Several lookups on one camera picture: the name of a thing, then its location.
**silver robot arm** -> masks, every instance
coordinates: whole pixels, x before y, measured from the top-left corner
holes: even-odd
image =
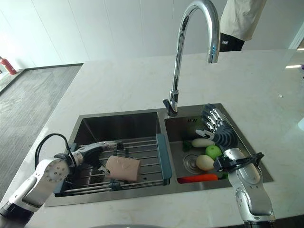
[[[244,159],[239,148],[224,151],[230,160]],[[275,227],[275,216],[271,201],[263,187],[261,170],[253,163],[228,173],[229,181],[236,193],[236,201],[245,227]]]
[[[215,106],[206,105],[202,116],[202,121],[209,131],[197,129],[195,132],[213,140],[223,151],[223,156],[217,157],[213,166],[217,171],[228,172],[228,179],[235,190],[238,210],[245,227],[275,227],[271,201],[263,187],[263,176],[258,167],[263,154],[245,157],[238,148],[237,135]]]
[[[99,153],[106,150],[122,149],[121,142],[97,142],[80,147],[72,152],[77,167],[83,163],[91,164],[100,171],[109,173],[99,161]],[[0,209],[0,228],[22,228],[34,213],[41,208],[56,186],[64,180],[74,165],[66,154],[39,162],[35,172],[20,185],[9,201]]]

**black pants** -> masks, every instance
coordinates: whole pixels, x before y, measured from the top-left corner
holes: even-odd
[[[241,51],[245,41],[233,36],[220,33],[220,49],[219,51]]]

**faucet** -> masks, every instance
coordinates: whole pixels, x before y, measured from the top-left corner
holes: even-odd
[[[217,10],[210,0],[195,0],[193,1],[184,12],[180,23],[180,30],[178,34],[177,40],[177,54],[175,59],[175,67],[174,67],[174,76],[173,76],[173,84],[172,90],[170,90],[170,98],[164,99],[163,103],[165,104],[168,110],[168,116],[176,116],[177,115],[177,100],[179,96],[179,91],[177,89],[177,85],[180,77],[181,70],[181,58],[182,51],[184,47],[184,41],[186,36],[186,29],[188,22],[193,15],[193,13],[200,9],[207,21],[208,25],[208,33],[209,33],[209,42],[208,42],[208,63],[217,63],[219,56],[219,17]]]

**marble countertop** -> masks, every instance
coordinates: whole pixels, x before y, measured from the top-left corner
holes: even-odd
[[[220,53],[217,64],[206,55],[185,55],[179,81],[179,106],[222,103],[257,152],[274,181],[265,183],[275,216],[304,211],[304,80],[285,69],[294,50]],[[84,63],[55,108],[13,179],[1,206],[32,174],[34,152],[49,133],[70,137],[82,114],[163,108],[172,83],[174,56]],[[41,159],[62,152],[51,138]],[[232,188],[42,207],[29,228],[88,228],[107,224],[148,224],[202,228],[241,224]]]

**white radish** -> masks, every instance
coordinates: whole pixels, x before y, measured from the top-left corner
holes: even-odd
[[[192,140],[191,144],[193,147],[207,147],[215,145],[215,142],[210,139],[194,139]]]

